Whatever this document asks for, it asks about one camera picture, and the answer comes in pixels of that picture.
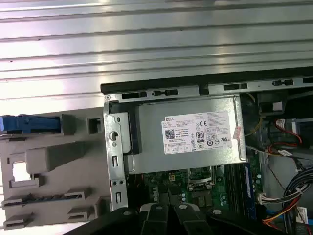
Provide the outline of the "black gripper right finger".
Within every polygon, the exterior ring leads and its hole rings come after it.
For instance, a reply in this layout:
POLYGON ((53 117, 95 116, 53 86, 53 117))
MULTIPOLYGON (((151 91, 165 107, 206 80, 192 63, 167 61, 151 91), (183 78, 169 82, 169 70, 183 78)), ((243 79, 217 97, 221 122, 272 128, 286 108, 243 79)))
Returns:
POLYGON ((184 235, 283 235, 284 232, 240 214, 221 209, 206 213, 194 204, 173 207, 180 225, 175 229, 184 235))

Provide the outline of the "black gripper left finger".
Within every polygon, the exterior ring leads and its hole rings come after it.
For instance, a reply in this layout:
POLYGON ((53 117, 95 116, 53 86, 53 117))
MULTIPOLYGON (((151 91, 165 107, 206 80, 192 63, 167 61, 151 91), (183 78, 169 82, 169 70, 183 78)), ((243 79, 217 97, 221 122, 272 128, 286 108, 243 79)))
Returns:
POLYGON ((66 234, 165 235, 167 234, 168 214, 168 205, 159 203, 144 204, 140 212, 122 207, 68 231, 66 234))

